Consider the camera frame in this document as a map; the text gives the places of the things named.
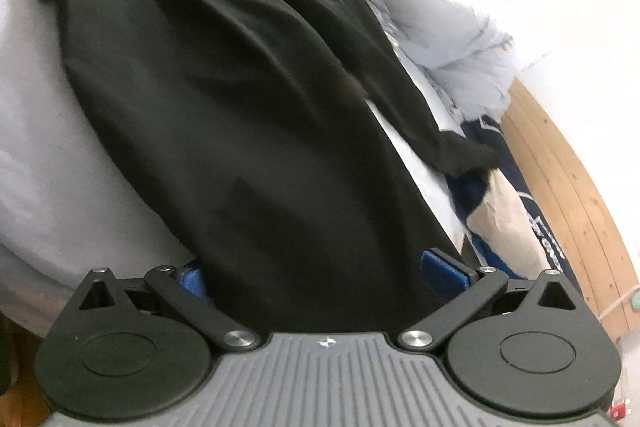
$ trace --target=silver rivet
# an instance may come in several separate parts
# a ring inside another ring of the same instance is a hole
[[[231,347],[248,347],[255,342],[255,335],[251,331],[229,331],[225,335],[225,343]]]
[[[400,340],[405,346],[425,347],[433,342],[433,337],[426,331],[411,330],[405,331]]]

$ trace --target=black garment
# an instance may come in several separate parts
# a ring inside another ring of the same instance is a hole
[[[496,158],[438,132],[364,0],[57,2],[82,108],[222,310],[398,331],[434,309],[420,254],[457,254],[362,93],[440,171]]]

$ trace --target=triangular cutout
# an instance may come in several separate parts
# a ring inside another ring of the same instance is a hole
[[[109,288],[104,281],[96,281],[91,286],[91,289],[87,293],[80,309],[95,310],[96,308],[110,308],[115,306],[116,302],[113,300]]]
[[[571,297],[566,294],[561,283],[557,281],[546,284],[546,288],[538,301],[538,305],[559,310],[575,310],[575,304],[571,300]]]

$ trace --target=black cloth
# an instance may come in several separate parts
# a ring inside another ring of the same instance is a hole
[[[437,130],[364,0],[56,1],[85,114],[220,309],[337,332],[436,307],[420,254],[459,256],[364,94],[439,171],[497,159]]]

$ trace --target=wooden headboard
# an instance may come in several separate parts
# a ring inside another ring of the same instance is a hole
[[[638,284],[620,232],[574,150],[531,93],[519,82],[502,118],[511,152],[577,275],[596,315]],[[612,339],[640,327],[626,303],[602,325]]]

